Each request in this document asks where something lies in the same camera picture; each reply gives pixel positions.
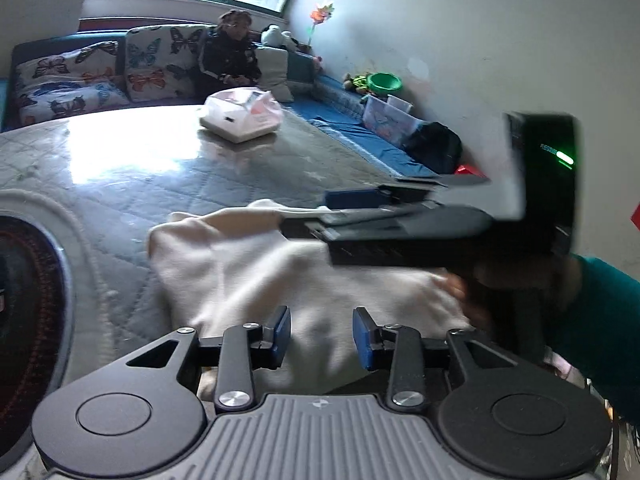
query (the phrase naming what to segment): plastic bag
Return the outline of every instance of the plastic bag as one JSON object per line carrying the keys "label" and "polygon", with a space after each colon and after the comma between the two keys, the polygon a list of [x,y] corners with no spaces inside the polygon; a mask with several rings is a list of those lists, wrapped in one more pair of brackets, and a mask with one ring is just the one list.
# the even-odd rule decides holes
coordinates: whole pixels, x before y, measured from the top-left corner
{"label": "plastic bag", "polygon": [[251,87],[231,88],[207,97],[200,124],[237,143],[274,132],[282,117],[282,108],[271,92]]}

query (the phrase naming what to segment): green plastic bowl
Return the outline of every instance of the green plastic bowl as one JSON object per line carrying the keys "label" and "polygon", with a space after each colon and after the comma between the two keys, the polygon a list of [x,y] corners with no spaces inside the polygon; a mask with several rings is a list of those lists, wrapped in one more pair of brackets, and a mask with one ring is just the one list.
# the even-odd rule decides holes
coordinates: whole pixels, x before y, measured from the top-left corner
{"label": "green plastic bowl", "polygon": [[399,77],[386,72],[376,72],[367,77],[369,90],[376,94],[393,94],[402,88],[402,81]]}

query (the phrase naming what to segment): person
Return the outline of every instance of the person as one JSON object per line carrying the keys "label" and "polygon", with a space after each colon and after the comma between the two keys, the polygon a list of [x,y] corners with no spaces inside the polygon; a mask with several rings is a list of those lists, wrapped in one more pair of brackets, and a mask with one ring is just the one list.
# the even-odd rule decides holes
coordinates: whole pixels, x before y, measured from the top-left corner
{"label": "person", "polygon": [[[640,424],[640,283],[602,260],[576,255],[566,257],[559,272],[547,345],[590,378],[620,415]],[[554,280],[545,259],[488,263],[475,275],[493,289],[550,290]],[[442,283],[472,325],[490,333],[490,311],[471,301],[468,284],[455,274]]]}
{"label": "person", "polygon": [[198,63],[205,75],[198,93],[210,95],[227,88],[255,86],[261,73],[254,44],[249,39],[251,15],[230,10],[218,19],[200,51]]}

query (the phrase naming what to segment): metal screw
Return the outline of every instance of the metal screw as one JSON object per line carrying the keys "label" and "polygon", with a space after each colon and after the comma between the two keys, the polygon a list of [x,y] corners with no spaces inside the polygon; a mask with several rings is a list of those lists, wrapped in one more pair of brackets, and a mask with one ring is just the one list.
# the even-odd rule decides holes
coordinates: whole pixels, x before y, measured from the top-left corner
{"label": "metal screw", "polygon": [[249,402],[249,394],[241,392],[240,390],[232,390],[225,392],[218,397],[220,404],[224,404],[230,408],[237,408],[238,406],[244,406]]}
{"label": "metal screw", "polygon": [[398,406],[418,406],[424,402],[424,396],[418,392],[412,392],[407,390],[405,392],[398,392],[393,396],[393,402]]}

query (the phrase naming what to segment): green led light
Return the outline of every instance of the green led light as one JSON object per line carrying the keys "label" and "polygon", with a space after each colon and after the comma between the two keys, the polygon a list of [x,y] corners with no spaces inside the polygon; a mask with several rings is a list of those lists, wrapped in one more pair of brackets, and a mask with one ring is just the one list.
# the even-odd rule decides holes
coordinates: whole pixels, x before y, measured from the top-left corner
{"label": "green led light", "polygon": [[569,155],[565,155],[563,152],[556,152],[556,157],[560,160],[564,160],[567,164],[574,163],[574,160]]}

